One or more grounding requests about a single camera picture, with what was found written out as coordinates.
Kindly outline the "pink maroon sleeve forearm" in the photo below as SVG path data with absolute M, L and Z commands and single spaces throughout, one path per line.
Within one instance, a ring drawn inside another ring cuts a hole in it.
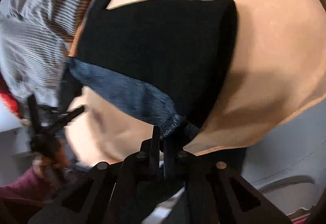
M 30 167 L 15 182 L 1 186 L 1 223 L 28 223 L 54 192 L 54 186 Z

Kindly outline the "left hand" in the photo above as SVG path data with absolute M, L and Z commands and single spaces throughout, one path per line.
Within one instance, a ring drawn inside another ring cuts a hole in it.
M 66 183 L 64 169 L 69 165 L 65 151 L 62 147 L 55 153 L 54 159 L 36 155 L 33 160 L 33 170 L 37 176 L 60 189 Z

